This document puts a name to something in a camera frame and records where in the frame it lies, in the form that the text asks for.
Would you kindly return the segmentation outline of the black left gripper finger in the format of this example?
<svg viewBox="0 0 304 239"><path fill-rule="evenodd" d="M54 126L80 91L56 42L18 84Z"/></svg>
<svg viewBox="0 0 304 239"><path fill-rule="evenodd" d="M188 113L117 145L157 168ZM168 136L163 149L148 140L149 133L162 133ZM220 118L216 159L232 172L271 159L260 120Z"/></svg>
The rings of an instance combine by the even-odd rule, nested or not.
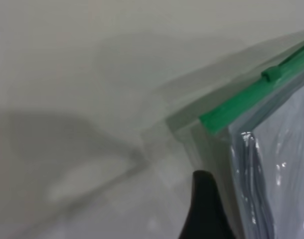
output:
<svg viewBox="0 0 304 239"><path fill-rule="evenodd" d="M191 204L180 239L232 239L218 187L213 175L196 170L192 175Z"/></svg>

